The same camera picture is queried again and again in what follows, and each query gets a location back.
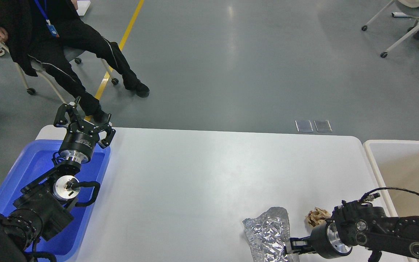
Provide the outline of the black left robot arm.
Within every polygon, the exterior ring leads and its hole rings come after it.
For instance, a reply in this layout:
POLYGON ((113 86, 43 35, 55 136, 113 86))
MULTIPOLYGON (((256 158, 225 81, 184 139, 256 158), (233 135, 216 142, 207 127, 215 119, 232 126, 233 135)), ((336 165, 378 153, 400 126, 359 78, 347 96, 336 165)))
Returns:
POLYGON ((53 125, 66 129, 58 151, 52 155, 53 167, 22 187, 15 199, 15 210, 0 214, 0 262, 36 262, 39 258, 55 262, 55 255, 37 251, 40 239, 48 241, 74 220, 71 210, 94 204, 98 181, 78 181, 82 164, 91 161, 96 145, 110 146, 115 129, 111 114, 95 117, 95 124, 84 120, 77 111, 80 97, 62 104, 53 125))

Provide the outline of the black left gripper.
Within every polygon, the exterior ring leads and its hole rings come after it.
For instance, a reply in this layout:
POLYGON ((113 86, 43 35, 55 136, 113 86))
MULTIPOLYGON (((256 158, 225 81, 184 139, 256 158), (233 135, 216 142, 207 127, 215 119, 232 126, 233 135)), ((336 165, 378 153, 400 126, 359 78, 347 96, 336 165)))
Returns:
POLYGON ((96 143, 98 142, 101 148, 109 147, 116 130, 110 123, 111 114, 104 113, 101 117, 98 116, 98 133, 106 133, 106 136, 99 141, 98 134, 90 132, 95 125, 84 121, 77 110, 80 100, 81 97, 77 96, 73 102, 62 104, 57 110, 53 125, 67 129, 59 149, 60 157, 77 163, 88 163, 91 161, 96 143))

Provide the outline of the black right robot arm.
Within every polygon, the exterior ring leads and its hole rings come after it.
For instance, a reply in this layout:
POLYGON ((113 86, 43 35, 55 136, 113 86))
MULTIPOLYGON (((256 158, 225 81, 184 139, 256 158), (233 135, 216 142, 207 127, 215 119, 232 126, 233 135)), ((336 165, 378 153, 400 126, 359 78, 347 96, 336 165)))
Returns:
POLYGON ((356 201, 342 201, 311 235, 289 238, 284 254, 318 254, 334 259, 362 246, 371 251, 369 262, 378 262, 383 252, 419 260, 419 216, 386 216, 382 207, 372 204, 380 197, 380 190, 366 192, 356 201))

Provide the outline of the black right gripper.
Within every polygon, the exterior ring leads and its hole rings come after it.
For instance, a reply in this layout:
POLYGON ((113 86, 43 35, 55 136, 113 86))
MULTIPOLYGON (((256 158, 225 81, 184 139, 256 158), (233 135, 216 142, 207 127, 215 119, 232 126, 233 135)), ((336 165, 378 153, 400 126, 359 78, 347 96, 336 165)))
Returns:
POLYGON ((335 222, 316 226, 309 237, 289 238, 290 246, 284 246, 286 255, 318 254, 325 259, 346 257, 353 247, 346 245, 339 237, 335 222))

